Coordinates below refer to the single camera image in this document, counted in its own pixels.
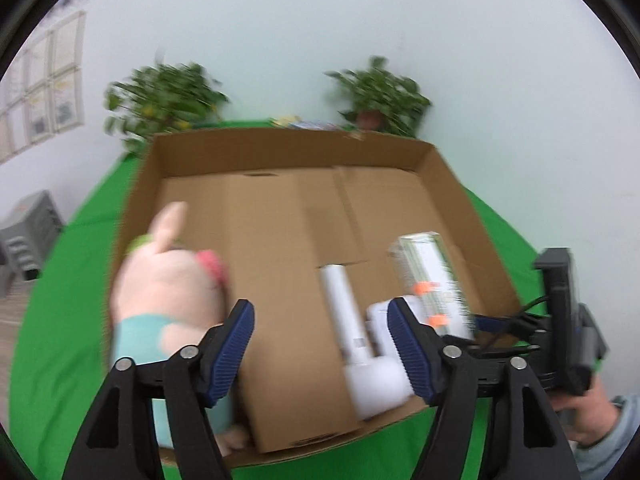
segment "metal screw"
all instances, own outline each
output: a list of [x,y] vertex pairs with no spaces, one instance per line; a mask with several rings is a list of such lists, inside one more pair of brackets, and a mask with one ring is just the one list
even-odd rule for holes
[[133,364],[133,361],[131,359],[129,359],[128,357],[123,357],[122,359],[118,359],[116,361],[116,370],[119,372],[123,372],[124,370],[129,370],[132,364]]
[[451,357],[452,359],[457,359],[462,355],[462,350],[457,346],[448,345],[442,349],[442,353],[447,357]]
[[522,357],[516,356],[511,358],[511,366],[516,370],[524,370],[527,367],[527,362]]
[[191,359],[198,355],[198,347],[194,345],[185,346],[182,350],[180,350],[180,357],[183,359]]

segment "green plant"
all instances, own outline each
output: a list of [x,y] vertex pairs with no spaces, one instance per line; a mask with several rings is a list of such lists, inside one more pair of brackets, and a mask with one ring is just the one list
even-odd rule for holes
[[431,102],[420,94],[420,87],[413,79],[395,76],[385,67],[385,57],[372,56],[368,70],[325,74],[337,80],[350,99],[351,110],[340,112],[350,123],[358,124],[358,117],[363,113],[376,112],[381,117],[381,131],[415,137]]
[[156,133],[197,127],[211,116],[219,120],[219,108],[228,99],[210,82],[219,84],[197,63],[134,70],[129,82],[107,87],[104,106],[116,114],[107,118],[104,130],[120,132],[126,149],[139,153]]

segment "green cloth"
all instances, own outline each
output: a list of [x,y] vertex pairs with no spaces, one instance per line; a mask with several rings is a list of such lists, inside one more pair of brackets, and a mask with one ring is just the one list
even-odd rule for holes
[[[251,123],[250,126],[267,126]],[[39,480],[58,480],[78,429],[100,387],[111,248],[138,161],[119,163],[60,237],[24,317],[10,385],[11,438]],[[535,251],[491,208],[469,193],[522,301],[540,294]],[[489,403],[478,402],[465,464],[475,479]],[[424,410],[366,438],[306,458],[238,468],[236,480],[406,480],[418,460],[434,410]],[[166,467],[167,480],[177,480]]]

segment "floor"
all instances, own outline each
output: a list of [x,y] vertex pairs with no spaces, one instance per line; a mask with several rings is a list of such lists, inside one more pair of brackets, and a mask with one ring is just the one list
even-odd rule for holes
[[8,428],[9,423],[8,394],[11,362],[33,283],[14,282],[9,296],[0,300],[0,423],[5,429]]

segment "brown flower pot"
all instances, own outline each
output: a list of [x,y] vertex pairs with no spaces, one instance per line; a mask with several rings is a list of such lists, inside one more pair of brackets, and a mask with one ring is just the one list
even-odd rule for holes
[[360,130],[381,130],[385,123],[385,117],[378,110],[362,110],[358,112],[356,126]]

